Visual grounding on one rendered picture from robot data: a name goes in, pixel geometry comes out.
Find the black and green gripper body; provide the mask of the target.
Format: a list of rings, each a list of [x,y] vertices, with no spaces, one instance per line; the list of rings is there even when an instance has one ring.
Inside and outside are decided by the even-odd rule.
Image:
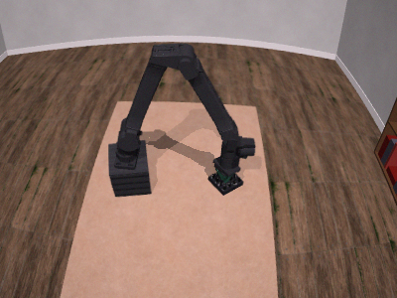
[[[234,174],[236,172],[238,173],[241,169],[239,166],[232,169],[232,163],[233,163],[234,158],[235,157],[233,157],[231,159],[224,158],[221,156],[221,153],[220,153],[220,156],[213,159],[212,163],[214,163],[214,168],[217,171],[219,171],[221,173],[221,175],[223,175],[224,177],[226,177],[226,176],[230,177],[230,176],[232,176],[232,174]]]

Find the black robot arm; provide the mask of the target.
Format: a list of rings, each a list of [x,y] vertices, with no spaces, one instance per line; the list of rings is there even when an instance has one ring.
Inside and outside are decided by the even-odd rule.
[[[179,70],[185,80],[188,80],[193,87],[221,136],[221,156],[227,159],[235,157],[232,169],[239,166],[240,158],[246,159],[248,156],[255,155],[254,138],[239,136],[235,121],[228,114],[206,75],[193,46],[182,43],[154,45],[149,62],[138,86],[130,111],[121,122],[120,133],[118,133],[119,136],[116,142],[115,168],[136,169],[140,150],[139,143],[141,143],[139,135],[142,135],[140,130],[142,122],[167,68]],[[238,147],[238,152],[236,146]]]

